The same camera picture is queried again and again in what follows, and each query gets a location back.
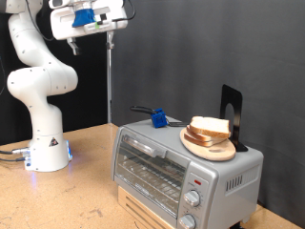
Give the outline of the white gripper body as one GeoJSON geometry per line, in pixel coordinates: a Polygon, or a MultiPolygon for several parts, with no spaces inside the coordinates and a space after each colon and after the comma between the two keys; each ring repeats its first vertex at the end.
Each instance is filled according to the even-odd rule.
{"type": "Polygon", "coordinates": [[[50,0],[51,30],[56,40],[125,29],[124,0],[50,0]]]}

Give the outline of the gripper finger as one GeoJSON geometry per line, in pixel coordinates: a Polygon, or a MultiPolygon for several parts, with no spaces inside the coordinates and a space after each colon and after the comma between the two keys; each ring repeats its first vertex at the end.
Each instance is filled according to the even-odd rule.
{"type": "Polygon", "coordinates": [[[80,54],[80,49],[76,45],[76,39],[75,38],[73,38],[73,37],[68,38],[67,43],[72,48],[72,52],[73,52],[74,55],[79,55],[80,54]]]}
{"type": "Polygon", "coordinates": [[[113,44],[113,37],[114,37],[114,31],[108,31],[107,32],[107,49],[108,50],[111,50],[113,47],[114,47],[114,44],[113,44]]]}

